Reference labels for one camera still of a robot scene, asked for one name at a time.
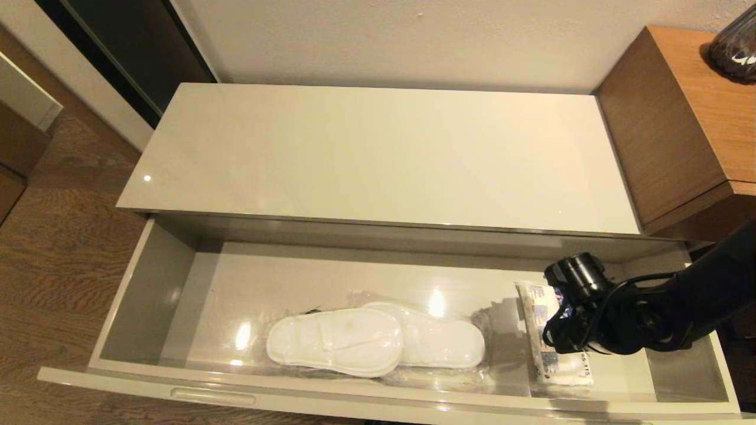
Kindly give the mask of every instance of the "wooden nightstand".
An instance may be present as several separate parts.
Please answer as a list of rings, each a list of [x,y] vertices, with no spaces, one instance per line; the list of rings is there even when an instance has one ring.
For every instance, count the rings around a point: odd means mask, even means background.
[[[719,240],[756,217],[756,85],[706,64],[713,38],[649,26],[598,88],[647,234]]]

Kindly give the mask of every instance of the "drawer handle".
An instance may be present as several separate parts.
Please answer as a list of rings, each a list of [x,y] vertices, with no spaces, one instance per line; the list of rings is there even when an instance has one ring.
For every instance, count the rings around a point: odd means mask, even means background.
[[[257,398],[252,394],[197,388],[174,388],[171,390],[171,397],[185,402],[236,407],[251,407],[257,402]]]

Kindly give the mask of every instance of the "open drawer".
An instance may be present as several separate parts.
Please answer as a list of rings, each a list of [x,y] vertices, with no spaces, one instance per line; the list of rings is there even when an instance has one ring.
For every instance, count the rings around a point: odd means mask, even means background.
[[[715,334],[679,352],[591,355],[595,384],[534,378],[516,281],[590,251],[623,278],[685,266],[671,240],[160,215],[150,219],[85,371],[39,379],[141,396],[421,423],[743,420]],[[350,306],[356,291],[485,317],[475,373],[360,379],[276,365],[276,318]]]

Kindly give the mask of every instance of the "dark glass vase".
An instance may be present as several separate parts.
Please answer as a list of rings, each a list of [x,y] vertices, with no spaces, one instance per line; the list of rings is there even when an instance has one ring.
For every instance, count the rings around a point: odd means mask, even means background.
[[[756,4],[717,34],[708,52],[723,73],[756,82]]]

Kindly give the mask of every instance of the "white wall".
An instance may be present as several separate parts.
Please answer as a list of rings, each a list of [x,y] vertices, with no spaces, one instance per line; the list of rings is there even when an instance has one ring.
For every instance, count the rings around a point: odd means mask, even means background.
[[[173,0],[226,82],[588,93],[646,24],[750,0]]]
[[[152,128],[34,0],[0,0],[0,24],[125,140],[143,150]]]
[[[42,131],[63,107],[0,52],[0,101]]]

